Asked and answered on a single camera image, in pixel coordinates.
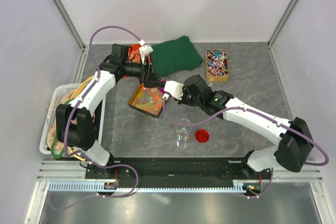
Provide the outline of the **gold tin with star candies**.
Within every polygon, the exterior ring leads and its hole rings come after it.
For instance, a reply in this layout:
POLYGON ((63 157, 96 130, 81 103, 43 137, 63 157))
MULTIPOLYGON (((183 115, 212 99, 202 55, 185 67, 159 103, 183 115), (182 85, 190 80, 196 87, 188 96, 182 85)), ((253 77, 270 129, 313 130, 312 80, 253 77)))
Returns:
POLYGON ((131 109, 154 119, 159 119, 163 112, 163 93, 158 88, 145 88, 140 84, 128 105, 131 109))

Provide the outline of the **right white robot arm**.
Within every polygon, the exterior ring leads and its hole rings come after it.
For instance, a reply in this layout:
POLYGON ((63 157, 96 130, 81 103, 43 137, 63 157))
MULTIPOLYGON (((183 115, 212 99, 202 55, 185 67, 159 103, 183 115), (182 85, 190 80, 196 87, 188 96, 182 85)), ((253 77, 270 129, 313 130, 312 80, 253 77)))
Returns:
POLYGON ((291 121, 257 110, 230 93, 212 90, 199 75, 178 83, 174 97, 179 104, 197 107, 209 116, 216 115, 242 125, 273 143, 272 147, 247 155, 247 161, 240 166, 245 178, 254 178, 271 167, 298 173, 313 149, 308 142, 312 136, 305 120, 295 118, 291 121))

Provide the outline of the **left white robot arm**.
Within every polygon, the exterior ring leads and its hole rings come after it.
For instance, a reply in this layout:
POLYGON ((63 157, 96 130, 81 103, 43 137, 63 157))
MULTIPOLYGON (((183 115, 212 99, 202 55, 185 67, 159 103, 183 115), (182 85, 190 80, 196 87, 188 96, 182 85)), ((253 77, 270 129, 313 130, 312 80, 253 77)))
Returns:
POLYGON ((115 173, 113 156, 98 142, 99 130, 93 115, 106 94, 124 77, 138 78, 146 88, 162 88, 161 78, 154 72, 148 55, 149 44, 139 48, 141 63, 129 61, 129 48, 114 44, 112 52, 97 66, 96 73, 84 90, 69 104, 56 108, 56 137, 64 147, 74 147, 76 154, 97 166, 97 173, 111 178, 115 173))

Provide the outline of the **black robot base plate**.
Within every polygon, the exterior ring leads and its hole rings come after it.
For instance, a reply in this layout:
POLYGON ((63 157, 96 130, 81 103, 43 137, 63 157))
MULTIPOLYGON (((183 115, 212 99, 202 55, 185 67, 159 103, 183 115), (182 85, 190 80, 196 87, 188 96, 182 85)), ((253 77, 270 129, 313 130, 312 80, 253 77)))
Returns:
POLYGON ((146 177, 199 176, 231 180, 267 180, 271 169, 255 172, 243 157, 120 157, 109 161, 104 168, 87 165, 86 178, 128 179, 146 177))

